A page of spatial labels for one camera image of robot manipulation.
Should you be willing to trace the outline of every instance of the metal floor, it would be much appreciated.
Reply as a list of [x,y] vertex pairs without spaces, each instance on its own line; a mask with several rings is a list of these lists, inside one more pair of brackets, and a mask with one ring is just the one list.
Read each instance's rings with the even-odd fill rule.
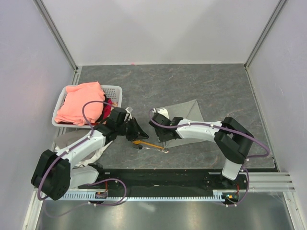
[[[45,201],[58,215],[86,201]],[[249,193],[237,207],[210,202],[136,202],[83,206],[61,218],[43,212],[36,230],[293,230],[282,194]]]
[[[198,100],[205,121],[231,116],[255,138],[267,143],[243,64],[83,66],[79,83],[98,81],[123,89],[122,107],[132,107],[149,142],[158,144],[148,124],[148,110]],[[250,154],[264,154],[253,144]],[[222,168],[224,156],[215,143],[170,148],[168,154],[137,150],[118,137],[98,160],[104,168]],[[274,168],[271,156],[246,163],[247,168]]]

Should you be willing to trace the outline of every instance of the pink cloth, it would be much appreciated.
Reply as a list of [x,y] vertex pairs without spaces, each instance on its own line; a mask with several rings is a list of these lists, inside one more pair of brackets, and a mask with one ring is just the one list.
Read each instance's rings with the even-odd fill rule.
[[[74,125],[83,126],[86,124],[82,116],[82,107],[90,101],[104,101],[105,92],[98,82],[84,83],[78,86],[67,86],[67,96],[64,105],[58,110],[54,120],[58,122],[70,122]],[[104,104],[91,103],[85,107],[86,118],[94,123],[101,115]]]

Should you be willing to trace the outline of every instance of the metal frame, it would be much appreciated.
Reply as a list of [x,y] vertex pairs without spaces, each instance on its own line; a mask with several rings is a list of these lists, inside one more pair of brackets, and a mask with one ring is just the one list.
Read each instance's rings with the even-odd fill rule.
[[53,34],[54,38],[56,39],[58,45],[60,46],[61,50],[63,51],[68,63],[70,64],[70,66],[77,71],[78,70],[78,66],[76,64],[76,62],[73,60],[72,55],[70,54],[67,46],[65,45],[65,42],[63,40],[63,38],[61,37],[61,34],[59,33],[58,29],[56,28],[46,6],[44,5],[42,0],[33,0],[33,2],[35,3],[35,5],[37,6],[40,14],[42,15],[42,17],[44,18],[46,24],[48,25],[51,33]]
[[22,230],[34,230],[36,228],[42,205],[43,202],[37,199],[37,190],[33,191]]
[[260,37],[258,38],[258,41],[256,42],[253,50],[251,51],[246,63],[244,64],[244,67],[246,69],[249,68],[251,62],[253,61],[255,55],[258,53],[258,50],[260,49],[262,43],[264,42],[265,38],[267,37],[268,33],[272,29],[277,17],[279,16],[280,12],[283,10],[283,7],[287,3],[287,0],[279,0],[277,3],[277,6],[275,7],[272,15],[270,16],[267,24],[265,25]]
[[304,215],[301,213],[301,207],[299,204],[297,194],[296,193],[283,193],[284,199],[286,201],[286,205],[291,217],[291,221],[295,230],[306,230],[306,223],[302,218]]
[[295,192],[291,177],[287,172],[250,172],[249,179],[248,192]]
[[79,66],[78,70],[76,71],[76,73],[73,76],[72,85],[77,85],[79,83],[81,71],[82,71],[82,66]]

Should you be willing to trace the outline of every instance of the yellow tool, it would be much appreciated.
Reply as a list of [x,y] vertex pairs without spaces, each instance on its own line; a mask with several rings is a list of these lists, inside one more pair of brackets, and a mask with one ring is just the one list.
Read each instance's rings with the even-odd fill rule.
[[162,147],[162,146],[155,145],[155,144],[152,144],[152,143],[149,143],[149,142],[146,142],[146,141],[142,141],[142,140],[134,140],[132,143],[133,143],[133,144],[137,144],[137,145],[139,145],[139,144],[145,144],[145,145],[149,145],[149,146],[151,146],[151,147],[155,147],[155,148],[164,150],[164,147]]

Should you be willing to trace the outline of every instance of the white plastic basket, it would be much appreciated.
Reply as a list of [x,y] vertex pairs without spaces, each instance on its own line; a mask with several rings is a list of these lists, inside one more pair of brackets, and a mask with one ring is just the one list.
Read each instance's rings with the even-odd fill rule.
[[[105,92],[106,97],[110,98],[113,102],[118,102],[118,107],[121,107],[121,101],[123,97],[123,90],[119,86],[115,85],[102,85],[101,89]],[[57,123],[54,118],[57,115],[57,111],[63,106],[65,98],[66,98],[67,92],[66,92],[66,86],[62,90],[61,94],[59,95],[58,102],[56,104],[56,107],[53,111],[52,115],[52,124],[57,127],[69,127],[69,128],[90,128],[88,125],[86,126],[76,126],[76,125],[69,125],[69,124],[59,124]]]

